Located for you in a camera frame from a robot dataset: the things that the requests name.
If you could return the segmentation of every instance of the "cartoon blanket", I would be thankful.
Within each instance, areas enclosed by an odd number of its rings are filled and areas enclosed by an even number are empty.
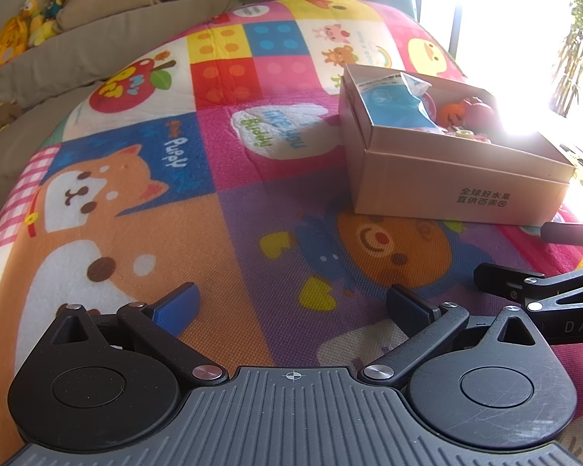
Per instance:
[[[399,11],[284,0],[185,31],[56,128],[0,214],[0,464],[22,445],[10,382],[66,303],[113,313],[195,282],[201,311],[181,339],[231,373],[356,370],[405,339],[384,307],[392,283],[491,315],[507,302],[476,291],[480,262],[583,266],[583,248],[535,230],[354,215],[344,63],[464,79]],[[563,444],[583,461],[583,344],[554,350],[580,398]]]

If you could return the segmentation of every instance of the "patchwork pattern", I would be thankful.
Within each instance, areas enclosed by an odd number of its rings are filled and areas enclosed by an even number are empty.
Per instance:
[[[0,213],[0,464],[20,439],[9,384],[64,303],[110,313],[192,281],[201,311],[180,339],[231,373],[358,369],[404,339],[384,310],[393,283],[486,316],[507,301],[474,287],[479,262],[583,267],[583,248],[535,228],[355,215],[346,63],[464,80],[398,10],[260,2],[126,65],[60,124]],[[583,461],[583,345],[555,352],[580,397],[563,443]]]

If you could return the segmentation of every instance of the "blue square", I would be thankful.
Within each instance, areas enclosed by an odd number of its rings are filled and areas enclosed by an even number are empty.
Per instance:
[[[295,21],[244,24],[253,57],[307,56],[305,39]]]
[[[76,163],[102,160],[131,148],[148,167],[150,178],[168,186],[151,201],[124,210],[145,210],[215,192],[196,112],[139,122],[115,130],[62,142],[43,182]]]

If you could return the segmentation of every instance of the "cardboard box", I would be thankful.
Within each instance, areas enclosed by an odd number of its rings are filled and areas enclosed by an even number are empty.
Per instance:
[[[394,70],[347,64],[339,113],[354,210],[358,214],[540,226],[552,221],[574,167],[538,132],[487,132],[492,143],[374,126],[358,83]],[[432,84],[437,107],[477,97],[483,89],[417,73]]]

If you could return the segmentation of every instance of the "red nose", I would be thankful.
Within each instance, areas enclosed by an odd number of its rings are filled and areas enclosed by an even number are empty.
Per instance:
[[[381,243],[383,245],[386,245],[389,242],[389,237],[386,236],[384,233],[376,233],[375,234],[375,240],[378,243]]]

